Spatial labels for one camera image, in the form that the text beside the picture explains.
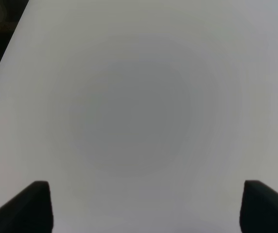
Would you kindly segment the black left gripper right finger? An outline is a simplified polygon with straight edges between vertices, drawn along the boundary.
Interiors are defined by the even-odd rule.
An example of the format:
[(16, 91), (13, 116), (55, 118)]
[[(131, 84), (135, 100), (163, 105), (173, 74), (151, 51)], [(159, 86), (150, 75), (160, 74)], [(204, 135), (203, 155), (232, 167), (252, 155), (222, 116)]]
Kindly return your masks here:
[(243, 233), (278, 233), (278, 192), (260, 181), (246, 180), (239, 222)]

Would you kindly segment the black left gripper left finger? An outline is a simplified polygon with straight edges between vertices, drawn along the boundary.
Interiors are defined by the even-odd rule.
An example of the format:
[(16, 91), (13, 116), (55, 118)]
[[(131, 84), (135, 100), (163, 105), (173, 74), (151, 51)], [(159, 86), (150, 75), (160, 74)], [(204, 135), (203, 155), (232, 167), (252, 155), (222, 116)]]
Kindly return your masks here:
[(0, 233), (51, 233), (53, 226), (47, 181), (31, 183), (0, 207)]

